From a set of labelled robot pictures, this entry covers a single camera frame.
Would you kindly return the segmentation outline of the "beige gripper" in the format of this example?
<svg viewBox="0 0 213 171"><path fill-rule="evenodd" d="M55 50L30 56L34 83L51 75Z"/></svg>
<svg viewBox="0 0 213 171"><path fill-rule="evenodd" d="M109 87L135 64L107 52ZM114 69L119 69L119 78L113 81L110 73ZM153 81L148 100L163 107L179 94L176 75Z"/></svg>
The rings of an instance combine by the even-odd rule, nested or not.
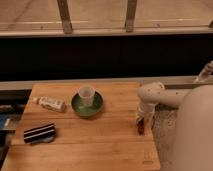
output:
<svg viewBox="0 0 213 171"><path fill-rule="evenodd" d="M137 107L136 118L146 120L146 129L152 130L154 120L153 115L155 113L155 105L151 103L141 102Z"/></svg>

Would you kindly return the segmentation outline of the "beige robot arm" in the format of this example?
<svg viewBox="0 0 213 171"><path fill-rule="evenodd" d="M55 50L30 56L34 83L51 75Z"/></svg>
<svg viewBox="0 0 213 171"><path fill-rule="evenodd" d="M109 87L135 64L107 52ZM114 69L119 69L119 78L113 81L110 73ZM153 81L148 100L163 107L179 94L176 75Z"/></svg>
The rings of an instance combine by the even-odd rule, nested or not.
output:
<svg viewBox="0 0 213 171"><path fill-rule="evenodd" d="M171 171L213 171L213 85L166 89L162 82L138 89L137 118L158 103L177 107Z"/></svg>

